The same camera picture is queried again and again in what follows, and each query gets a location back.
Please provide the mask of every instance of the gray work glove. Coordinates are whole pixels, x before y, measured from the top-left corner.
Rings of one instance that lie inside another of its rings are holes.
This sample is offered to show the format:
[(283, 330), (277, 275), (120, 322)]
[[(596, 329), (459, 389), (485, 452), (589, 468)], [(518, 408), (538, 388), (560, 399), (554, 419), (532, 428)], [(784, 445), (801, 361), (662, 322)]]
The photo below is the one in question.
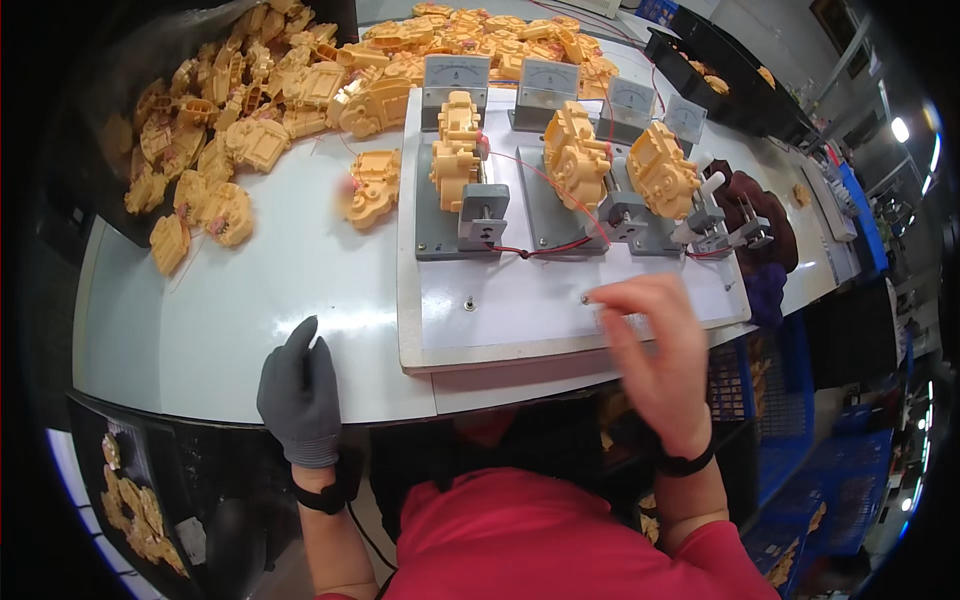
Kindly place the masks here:
[(317, 317), (308, 317), (286, 344), (274, 348), (263, 363), (256, 394), (256, 410), (283, 444), (283, 455), (304, 468), (329, 467), (338, 459), (337, 374), (324, 338), (310, 348), (316, 333)]

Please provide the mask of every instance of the white test board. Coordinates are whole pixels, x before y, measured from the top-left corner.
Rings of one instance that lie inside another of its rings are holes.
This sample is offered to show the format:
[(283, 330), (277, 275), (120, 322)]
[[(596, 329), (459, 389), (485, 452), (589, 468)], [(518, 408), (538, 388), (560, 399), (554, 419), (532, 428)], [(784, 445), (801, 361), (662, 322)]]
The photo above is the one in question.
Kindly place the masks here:
[[(491, 150), (516, 155), (518, 145), (541, 145), (536, 133), (514, 132), (507, 109), (511, 89), (491, 88), (484, 134)], [(583, 304), (594, 287), (633, 276), (674, 272), (681, 276), (704, 328), (750, 319), (743, 277), (734, 255), (723, 260), (687, 257), (635, 257), (625, 244), (603, 256), (522, 260), (504, 252), (498, 261), (418, 261), (414, 219), (417, 152), (436, 134), (420, 132), (422, 91), (411, 90), (403, 134), (396, 237), (397, 330), (400, 365), (405, 372), (473, 369), (570, 352), (604, 348), (597, 306)], [(588, 107), (597, 111), (600, 103)], [(490, 156), (490, 183), (505, 183), (511, 199), (502, 244), (535, 250), (530, 237), (519, 171), (514, 160)], [(474, 309), (466, 310), (472, 297)], [(636, 320), (640, 339), (651, 334)]]

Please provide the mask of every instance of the worker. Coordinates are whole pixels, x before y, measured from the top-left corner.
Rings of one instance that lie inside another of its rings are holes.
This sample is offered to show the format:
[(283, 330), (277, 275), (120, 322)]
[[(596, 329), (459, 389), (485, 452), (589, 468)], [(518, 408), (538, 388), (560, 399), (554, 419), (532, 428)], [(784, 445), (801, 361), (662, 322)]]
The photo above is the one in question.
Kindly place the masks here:
[[(660, 549), (574, 484), (485, 468), (412, 488), (397, 571), (380, 589), (343, 511), (335, 465), (341, 429), (330, 352), (317, 319), (301, 323), (263, 366), (257, 409), (291, 463), (310, 574), (323, 600), (407, 598), (779, 598), (730, 522), (712, 456), (707, 336), (681, 281), (638, 276), (588, 294), (636, 411), (659, 434), (654, 494)], [(646, 316), (644, 348), (625, 317)]]

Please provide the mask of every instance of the brown cloth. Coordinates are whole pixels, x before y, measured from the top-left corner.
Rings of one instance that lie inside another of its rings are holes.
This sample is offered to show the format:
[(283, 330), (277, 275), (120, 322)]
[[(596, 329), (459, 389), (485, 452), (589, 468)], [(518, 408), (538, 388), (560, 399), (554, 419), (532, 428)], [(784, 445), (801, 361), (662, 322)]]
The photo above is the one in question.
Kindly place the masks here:
[(777, 195), (763, 191), (760, 184), (743, 171), (732, 173), (726, 160), (714, 160), (707, 167), (706, 175), (709, 177), (718, 171), (724, 174), (727, 181), (713, 192), (713, 198), (726, 215), (727, 231), (734, 231), (746, 222), (740, 209), (742, 201), (744, 206), (749, 202), (757, 216), (770, 221), (770, 233), (774, 236), (774, 241), (763, 248), (738, 248), (736, 256), (740, 265), (746, 267), (745, 271), (751, 272), (759, 265), (779, 263), (787, 273), (793, 272), (798, 261), (797, 236), (786, 219), (786, 211)]

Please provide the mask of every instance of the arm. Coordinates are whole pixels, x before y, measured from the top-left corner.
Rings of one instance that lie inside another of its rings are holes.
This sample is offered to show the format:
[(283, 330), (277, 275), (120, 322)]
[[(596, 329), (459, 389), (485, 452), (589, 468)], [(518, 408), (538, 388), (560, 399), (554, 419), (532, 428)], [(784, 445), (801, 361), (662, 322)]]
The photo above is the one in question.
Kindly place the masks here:
[[(256, 409), (283, 445), (294, 483), (312, 493), (336, 483), (340, 400), (337, 377), (317, 318), (303, 321), (263, 364)], [(345, 511), (328, 515), (298, 503), (303, 545), (318, 594), (339, 592), (356, 600), (376, 596), (373, 567)]]
[[(294, 482), (308, 492), (320, 493), (336, 481), (333, 467), (302, 468), (292, 465)], [(339, 592), (356, 600), (376, 597), (379, 586), (360, 534), (346, 511), (328, 515), (297, 504), (303, 547), (314, 590)]]
[[(605, 304), (601, 319), (613, 362), (636, 411), (660, 435), (670, 456), (692, 460), (707, 450), (712, 424), (707, 397), (707, 335), (680, 280), (671, 274), (639, 276), (593, 290)], [(623, 317), (647, 316), (657, 350), (648, 352)], [(654, 494), (660, 535), (668, 554), (707, 523), (729, 520), (727, 494), (716, 460), (687, 477), (657, 473)]]

